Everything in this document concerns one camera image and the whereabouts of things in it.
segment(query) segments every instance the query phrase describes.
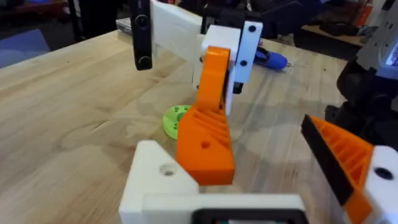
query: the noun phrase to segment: blue tool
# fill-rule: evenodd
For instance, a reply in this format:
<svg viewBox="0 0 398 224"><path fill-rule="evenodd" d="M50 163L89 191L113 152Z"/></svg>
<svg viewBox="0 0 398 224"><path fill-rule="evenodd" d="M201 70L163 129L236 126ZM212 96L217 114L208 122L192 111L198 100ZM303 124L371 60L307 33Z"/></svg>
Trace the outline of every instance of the blue tool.
<svg viewBox="0 0 398 224"><path fill-rule="evenodd" d="M278 53L270 52L262 47L257 47L256 56L254 57L254 63L266 68L281 70L285 67L291 67L292 65L287 62L287 59Z"/></svg>

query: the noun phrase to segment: orange bracket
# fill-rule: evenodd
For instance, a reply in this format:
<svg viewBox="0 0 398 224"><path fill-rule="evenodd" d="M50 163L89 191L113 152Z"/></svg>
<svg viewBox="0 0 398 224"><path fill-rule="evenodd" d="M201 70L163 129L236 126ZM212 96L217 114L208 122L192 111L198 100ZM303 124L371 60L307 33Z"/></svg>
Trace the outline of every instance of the orange bracket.
<svg viewBox="0 0 398 224"><path fill-rule="evenodd" d="M199 185L232 184L234 161L223 88L229 50L208 47L195 104L178 122L177 162Z"/></svg>
<svg viewBox="0 0 398 224"><path fill-rule="evenodd" d="M372 212L363 194L373 145L319 118L306 115L302 133L352 224Z"/></svg>

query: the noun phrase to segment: black metal bar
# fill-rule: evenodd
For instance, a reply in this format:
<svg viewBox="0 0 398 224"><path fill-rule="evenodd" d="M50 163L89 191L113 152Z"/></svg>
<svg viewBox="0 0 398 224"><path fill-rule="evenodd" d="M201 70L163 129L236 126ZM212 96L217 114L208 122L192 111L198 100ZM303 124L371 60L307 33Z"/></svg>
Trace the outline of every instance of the black metal bar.
<svg viewBox="0 0 398 224"><path fill-rule="evenodd" d="M73 0L68 0L70 19L72 20L73 35L75 36L75 41L82 41L81 30L79 28L79 22L76 14L75 2Z"/></svg>

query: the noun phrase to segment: white bracket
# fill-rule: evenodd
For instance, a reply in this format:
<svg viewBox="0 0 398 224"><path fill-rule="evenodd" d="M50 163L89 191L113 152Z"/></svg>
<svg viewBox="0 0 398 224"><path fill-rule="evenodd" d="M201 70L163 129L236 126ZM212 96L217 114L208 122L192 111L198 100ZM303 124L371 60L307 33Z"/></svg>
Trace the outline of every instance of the white bracket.
<svg viewBox="0 0 398 224"><path fill-rule="evenodd" d="M155 141L140 141L119 206L123 224L189 224L201 208L304 211L298 195L200 194L198 184Z"/></svg>

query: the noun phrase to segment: wood grain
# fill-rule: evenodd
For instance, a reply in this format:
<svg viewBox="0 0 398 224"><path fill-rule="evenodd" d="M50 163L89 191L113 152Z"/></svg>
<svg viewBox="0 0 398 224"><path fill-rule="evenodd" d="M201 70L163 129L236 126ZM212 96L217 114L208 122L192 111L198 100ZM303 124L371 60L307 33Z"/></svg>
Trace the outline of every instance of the wood grain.
<svg viewBox="0 0 398 224"><path fill-rule="evenodd" d="M234 183L202 190L298 193L311 223L340 223L300 123L342 102L335 83L345 62L264 46L294 66L254 67L229 118ZM182 58L163 50L154 64L137 72L131 40L112 32L0 70L1 223L119 223L137 142L155 139L173 154L161 117L195 100Z"/></svg>

